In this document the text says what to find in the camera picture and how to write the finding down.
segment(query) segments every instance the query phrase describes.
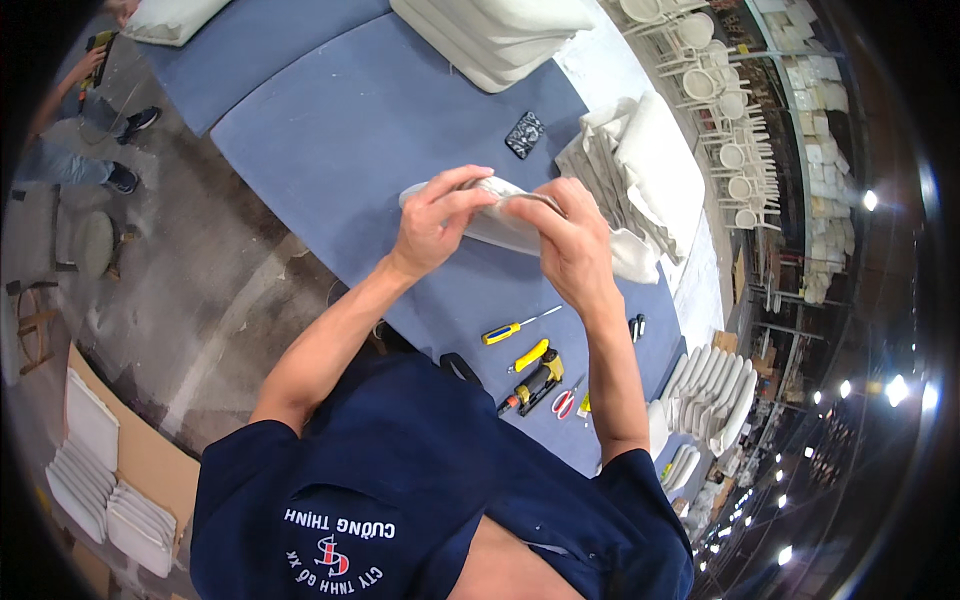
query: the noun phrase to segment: hand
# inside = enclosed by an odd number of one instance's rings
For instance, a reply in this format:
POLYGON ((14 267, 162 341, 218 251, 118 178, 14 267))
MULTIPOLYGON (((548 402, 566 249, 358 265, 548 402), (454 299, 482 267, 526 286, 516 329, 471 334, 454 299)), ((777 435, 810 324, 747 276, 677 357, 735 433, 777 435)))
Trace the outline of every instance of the hand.
POLYGON ((623 297, 613 283, 610 228, 593 196, 579 180, 564 178, 534 193, 556 200, 566 218, 527 198, 513 198, 503 210, 540 231, 543 274, 585 325, 609 316, 622 318, 623 297))
POLYGON ((400 233, 387 256, 404 275, 416 280, 444 264, 460 246, 477 210, 496 203, 484 190, 458 190, 469 180, 493 175, 493 169, 467 165, 443 171, 403 206, 400 233))
POLYGON ((140 5, 140 0, 107 0, 104 8, 117 20, 120 29, 127 27, 127 21, 136 12, 140 5))
POLYGON ((107 46, 100 46, 99 48, 94 48, 93 50, 87 52, 86 55, 80 59, 80 62, 77 63, 77 66, 71 69, 71 81, 75 84, 80 83, 86 79, 90 73, 93 73, 93 70, 100 66, 106 59, 107 46))

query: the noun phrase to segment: jeans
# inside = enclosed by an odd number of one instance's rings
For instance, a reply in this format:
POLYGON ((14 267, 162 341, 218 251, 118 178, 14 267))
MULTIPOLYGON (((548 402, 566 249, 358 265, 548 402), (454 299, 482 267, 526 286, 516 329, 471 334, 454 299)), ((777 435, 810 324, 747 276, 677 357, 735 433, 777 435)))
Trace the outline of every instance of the jeans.
MULTIPOLYGON (((75 85, 60 103, 57 120, 63 121, 79 116, 79 100, 80 88, 75 85)), ((119 116, 117 111, 93 89, 86 92, 84 120, 100 132, 109 131, 114 138, 123 135, 127 128, 127 119, 119 116)), ((86 158, 59 144, 38 137, 20 159, 20 164, 13 174, 13 181, 98 184, 105 183, 111 173, 113 173, 112 160, 86 158)))

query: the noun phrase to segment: cardboard sheet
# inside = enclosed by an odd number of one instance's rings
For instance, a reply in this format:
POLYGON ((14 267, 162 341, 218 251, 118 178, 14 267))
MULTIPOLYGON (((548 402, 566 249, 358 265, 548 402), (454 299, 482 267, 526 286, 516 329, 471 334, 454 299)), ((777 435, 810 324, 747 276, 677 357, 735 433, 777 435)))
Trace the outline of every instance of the cardboard sheet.
POLYGON ((120 421, 117 478, 126 481, 177 520, 173 550, 176 556, 183 528, 193 515, 200 463, 168 442, 127 408, 97 377, 72 344, 67 364, 120 421))

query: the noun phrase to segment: navy blue t-shirt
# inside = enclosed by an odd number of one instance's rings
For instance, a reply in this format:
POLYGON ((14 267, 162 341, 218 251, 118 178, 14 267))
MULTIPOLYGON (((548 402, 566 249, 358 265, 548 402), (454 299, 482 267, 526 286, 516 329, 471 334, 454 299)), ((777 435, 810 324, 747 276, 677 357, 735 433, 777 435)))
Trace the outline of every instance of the navy blue t-shirt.
POLYGON ((689 594, 646 451, 587 479, 419 354, 351 365, 303 439, 267 420, 209 446, 190 573, 204 600, 442 600, 484 514, 589 600, 689 594))

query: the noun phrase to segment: scissors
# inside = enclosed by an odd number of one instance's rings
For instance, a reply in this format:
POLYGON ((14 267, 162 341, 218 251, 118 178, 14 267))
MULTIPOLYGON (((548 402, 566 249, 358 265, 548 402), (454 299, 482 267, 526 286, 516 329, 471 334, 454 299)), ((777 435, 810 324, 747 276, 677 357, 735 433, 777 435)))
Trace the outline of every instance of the scissors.
POLYGON ((573 384, 573 388, 563 392, 553 401, 553 406, 550 407, 550 410, 557 416, 557 419, 566 419, 566 416, 570 414, 570 409, 573 408, 573 400, 576 399, 577 388, 584 382, 584 377, 586 376, 586 373, 580 375, 577 382, 573 384))

